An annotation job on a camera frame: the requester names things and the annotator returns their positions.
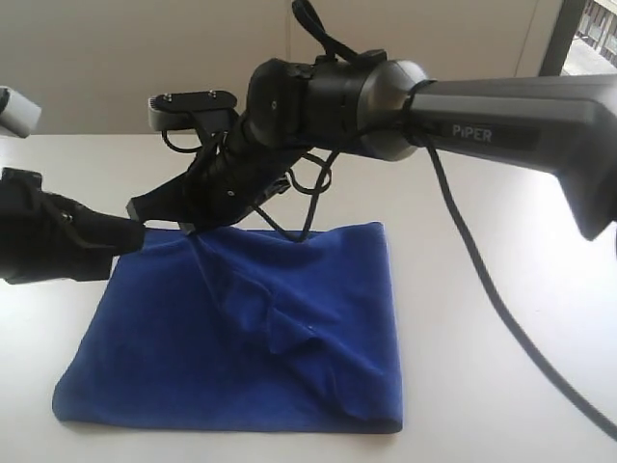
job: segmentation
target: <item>white table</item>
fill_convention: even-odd
[[[444,154],[455,197],[504,299],[557,368],[617,420],[614,228],[577,233],[556,181]],[[181,172],[189,158],[153,136],[0,140],[0,165],[108,213]],[[315,171],[303,166],[302,178]],[[394,436],[145,432],[67,426],[51,396],[105,284],[0,285],[2,462],[583,462],[617,444],[542,376],[491,308],[441,199],[426,153],[388,164],[343,157],[316,228],[379,220],[389,236],[404,368],[405,429]],[[306,200],[269,210],[299,227]],[[242,224],[261,228],[258,218]]]

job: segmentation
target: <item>table surface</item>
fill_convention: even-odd
[[[190,157],[154,136],[0,140],[0,166],[37,170],[46,190],[124,214]],[[617,420],[617,261],[611,228],[588,243],[557,181],[445,153],[463,215],[513,314],[553,364]],[[300,178],[314,178],[310,165]],[[542,376],[490,306],[440,196],[428,156],[335,164],[315,227],[381,221],[391,254],[405,383],[393,436],[199,433],[66,425],[51,412],[104,283],[0,284],[0,461],[614,462],[613,443]],[[307,201],[268,210],[298,228]],[[247,228],[264,228],[257,217]]]

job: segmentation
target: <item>white wall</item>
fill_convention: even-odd
[[[537,75],[561,0],[315,0],[329,30],[436,78]],[[44,108],[40,133],[149,133],[147,98],[227,89],[313,60],[291,0],[4,0],[0,83]]]
[[[587,243],[551,177],[461,156],[443,159],[515,317],[557,368],[617,420],[615,228]],[[0,165],[42,171],[45,188],[110,213],[122,213],[130,196],[182,172],[188,162],[150,136],[0,140]],[[300,173],[306,180],[315,171],[303,166]],[[306,201],[288,194],[269,210],[285,226],[299,227]],[[337,161],[316,228],[372,220],[384,222],[389,237],[405,376],[401,434],[154,433],[61,425],[50,410],[53,387],[104,284],[0,285],[0,461],[616,461],[617,445],[547,382],[494,314],[426,153],[397,164],[351,156]],[[252,217],[243,226],[263,224]]]

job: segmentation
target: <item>blue cloth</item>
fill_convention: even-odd
[[[56,386],[61,421],[393,433],[401,375],[380,224],[149,231]]]

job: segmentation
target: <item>blue towel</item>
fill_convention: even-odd
[[[401,374],[381,224],[149,231],[56,386],[61,421],[393,433]]]

